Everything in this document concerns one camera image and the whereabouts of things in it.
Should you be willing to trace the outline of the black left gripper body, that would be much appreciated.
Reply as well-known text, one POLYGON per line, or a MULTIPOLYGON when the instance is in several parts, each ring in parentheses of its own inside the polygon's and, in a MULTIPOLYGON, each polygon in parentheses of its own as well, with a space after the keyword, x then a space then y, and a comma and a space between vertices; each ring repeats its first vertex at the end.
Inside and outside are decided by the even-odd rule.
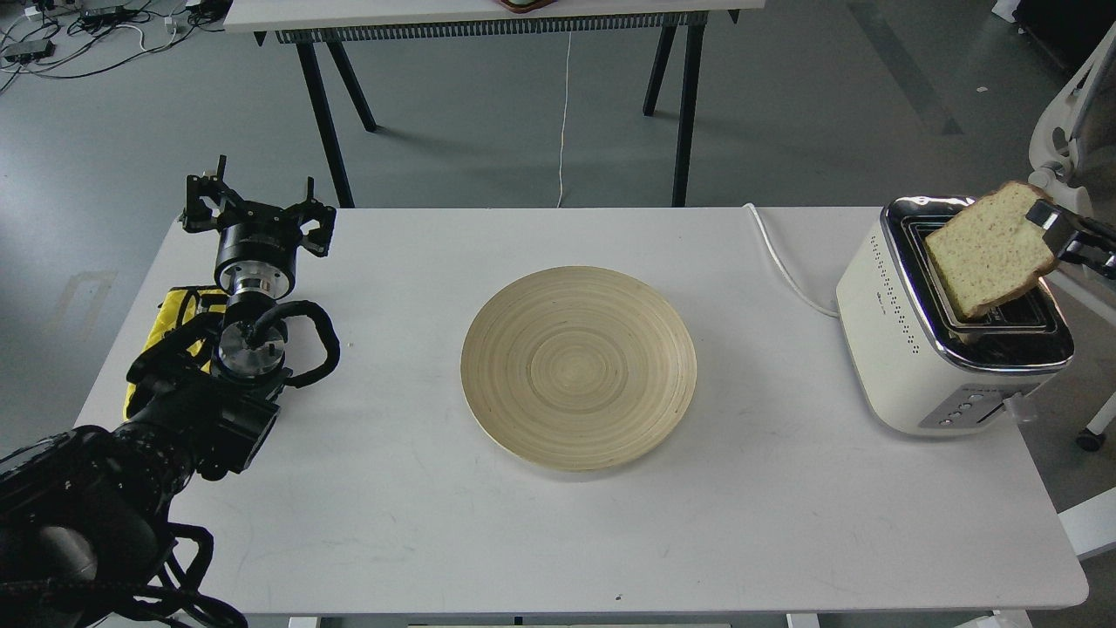
POLYGON ((214 279, 227 293, 290 293, 296 286, 296 250, 302 228, 291 218, 254 211, 221 230, 214 279))

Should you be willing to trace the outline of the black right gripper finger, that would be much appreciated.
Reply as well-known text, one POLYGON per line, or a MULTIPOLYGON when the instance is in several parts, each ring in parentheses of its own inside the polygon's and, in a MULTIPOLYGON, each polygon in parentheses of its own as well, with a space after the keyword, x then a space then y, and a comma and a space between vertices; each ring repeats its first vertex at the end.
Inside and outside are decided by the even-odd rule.
POLYGON ((1028 222, 1043 230, 1043 243, 1057 261, 1091 268, 1108 281, 1115 279, 1115 229, 1084 218, 1051 201, 1037 200, 1028 222))

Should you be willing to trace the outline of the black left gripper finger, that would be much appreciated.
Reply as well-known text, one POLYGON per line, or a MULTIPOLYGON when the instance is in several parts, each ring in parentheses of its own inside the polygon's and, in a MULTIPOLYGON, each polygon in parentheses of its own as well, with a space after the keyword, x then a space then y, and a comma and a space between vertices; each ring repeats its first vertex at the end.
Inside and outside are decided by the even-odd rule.
POLYGON ((282 207, 282 233, 287 247, 302 247, 312 257, 330 253, 337 209, 316 199, 315 180, 304 183, 302 201, 282 207))
POLYGON ((246 200, 224 181, 227 160, 227 155, 220 155, 215 170, 185 178, 185 203, 180 212, 180 225, 185 232, 223 231, 247 219, 246 200))

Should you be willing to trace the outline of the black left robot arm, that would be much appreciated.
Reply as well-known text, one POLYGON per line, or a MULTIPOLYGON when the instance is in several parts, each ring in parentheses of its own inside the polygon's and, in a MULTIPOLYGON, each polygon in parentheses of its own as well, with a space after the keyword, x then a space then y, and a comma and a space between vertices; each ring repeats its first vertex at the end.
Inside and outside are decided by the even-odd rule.
POLYGON ((201 592, 214 540, 170 509, 195 477, 242 473, 287 388, 340 361, 330 315, 291 301, 296 252, 330 253, 337 211, 314 196, 277 207, 212 174, 187 176, 180 225, 219 236, 222 311, 200 310, 129 365, 125 421, 39 439, 3 458, 4 627, 92 627, 119 615, 171 627, 244 627, 201 592))

